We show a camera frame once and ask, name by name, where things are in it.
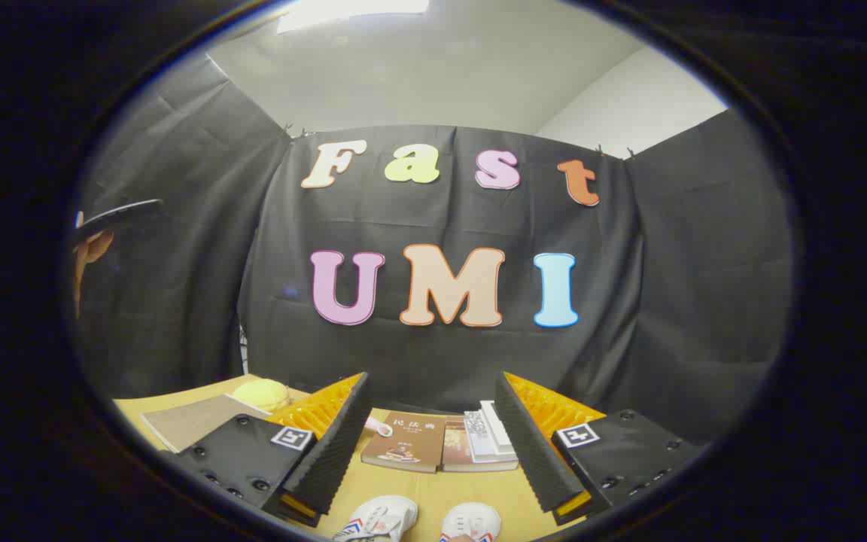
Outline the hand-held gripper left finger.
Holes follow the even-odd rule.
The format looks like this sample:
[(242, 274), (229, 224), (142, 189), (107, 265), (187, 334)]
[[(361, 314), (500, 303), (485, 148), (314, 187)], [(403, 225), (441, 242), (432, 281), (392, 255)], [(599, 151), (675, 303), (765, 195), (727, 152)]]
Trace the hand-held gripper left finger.
[(178, 452), (160, 456), (217, 492), (316, 527), (370, 416), (371, 381), (358, 373), (275, 415), (228, 414)]

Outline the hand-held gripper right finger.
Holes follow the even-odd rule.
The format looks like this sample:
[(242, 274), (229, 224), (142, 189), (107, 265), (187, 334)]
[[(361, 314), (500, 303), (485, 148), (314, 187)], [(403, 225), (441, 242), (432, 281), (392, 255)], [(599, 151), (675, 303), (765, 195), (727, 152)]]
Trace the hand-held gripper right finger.
[(635, 410), (603, 414), (512, 373), (497, 378), (493, 403), (534, 497), (557, 525), (634, 500), (703, 452)]

